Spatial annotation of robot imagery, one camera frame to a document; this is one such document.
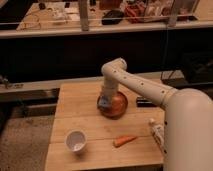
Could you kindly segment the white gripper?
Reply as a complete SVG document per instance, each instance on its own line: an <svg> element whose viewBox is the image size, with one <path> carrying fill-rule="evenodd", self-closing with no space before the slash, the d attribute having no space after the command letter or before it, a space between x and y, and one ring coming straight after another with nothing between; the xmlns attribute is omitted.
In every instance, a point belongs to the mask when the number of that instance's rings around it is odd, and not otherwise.
<svg viewBox="0 0 213 171"><path fill-rule="evenodd" d="M100 107L109 108L111 106L111 103L112 103L112 98L116 94L116 92L117 92L116 87L103 85L101 87L98 105Z"/></svg>

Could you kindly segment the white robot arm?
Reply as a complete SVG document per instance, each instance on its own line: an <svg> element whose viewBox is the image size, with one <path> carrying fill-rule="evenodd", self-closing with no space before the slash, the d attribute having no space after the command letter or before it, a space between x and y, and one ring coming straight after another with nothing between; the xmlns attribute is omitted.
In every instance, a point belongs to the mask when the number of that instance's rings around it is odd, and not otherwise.
<svg viewBox="0 0 213 171"><path fill-rule="evenodd" d="M213 171L213 100L204 92L151 81L126 71L122 58L105 63L101 95L108 106L118 84L165 111L164 171Z"/></svg>

